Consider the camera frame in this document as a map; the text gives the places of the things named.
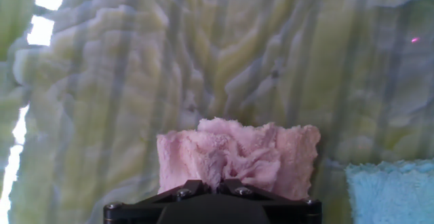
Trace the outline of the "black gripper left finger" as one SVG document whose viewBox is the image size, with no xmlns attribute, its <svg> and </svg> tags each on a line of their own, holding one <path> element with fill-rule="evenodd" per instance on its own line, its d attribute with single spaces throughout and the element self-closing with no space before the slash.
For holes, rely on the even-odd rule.
<svg viewBox="0 0 434 224">
<path fill-rule="evenodd" d="M 187 180 L 185 184 L 169 189 L 150 198 L 138 202 L 139 205 L 172 204 L 187 200 L 203 200 L 215 202 L 216 194 L 212 188 L 201 180 Z"/>
</svg>

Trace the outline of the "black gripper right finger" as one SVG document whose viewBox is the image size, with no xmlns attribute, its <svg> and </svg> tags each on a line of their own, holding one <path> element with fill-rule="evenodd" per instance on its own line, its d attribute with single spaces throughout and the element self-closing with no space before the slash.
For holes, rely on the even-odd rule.
<svg viewBox="0 0 434 224">
<path fill-rule="evenodd" d="M 239 179 L 227 179 L 219 183 L 217 194 L 230 195 L 253 201 L 270 201 L 284 204 L 299 204 L 298 200 L 290 200 L 270 191 L 263 190 L 253 185 L 243 184 Z"/>
</svg>

